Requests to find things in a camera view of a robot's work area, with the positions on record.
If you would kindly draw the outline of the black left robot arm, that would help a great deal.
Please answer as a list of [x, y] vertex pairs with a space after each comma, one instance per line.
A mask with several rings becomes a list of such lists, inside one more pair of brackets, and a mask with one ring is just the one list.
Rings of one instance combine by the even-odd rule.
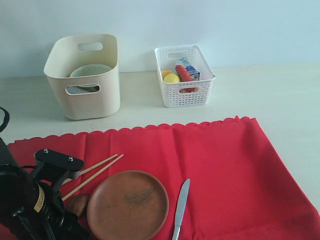
[[0, 223], [19, 240], [88, 240], [91, 233], [66, 210], [60, 187], [76, 179], [84, 162], [51, 149], [34, 154], [27, 172], [0, 142]]

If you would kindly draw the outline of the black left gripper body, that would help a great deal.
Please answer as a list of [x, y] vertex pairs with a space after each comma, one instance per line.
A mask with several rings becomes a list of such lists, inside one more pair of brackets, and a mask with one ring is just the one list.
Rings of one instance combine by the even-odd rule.
[[19, 240], [89, 240], [91, 233], [67, 211], [59, 194], [24, 169], [0, 167], [0, 224]]

